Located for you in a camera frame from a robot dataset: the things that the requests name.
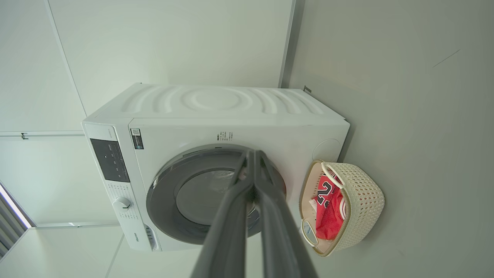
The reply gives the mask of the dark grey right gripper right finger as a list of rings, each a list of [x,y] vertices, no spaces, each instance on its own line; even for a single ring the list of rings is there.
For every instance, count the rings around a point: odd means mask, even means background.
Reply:
[[[317,278],[289,210],[282,178],[261,150],[255,151],[255,191],[262,224],[265,278]]]

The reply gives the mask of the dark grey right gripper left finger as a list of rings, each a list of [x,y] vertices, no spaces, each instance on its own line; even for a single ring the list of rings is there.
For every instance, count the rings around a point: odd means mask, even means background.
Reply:
[[[221,202],[192,271],[193,278],[244,278],[249,192],[254,186],[254,151],[245,151]]]

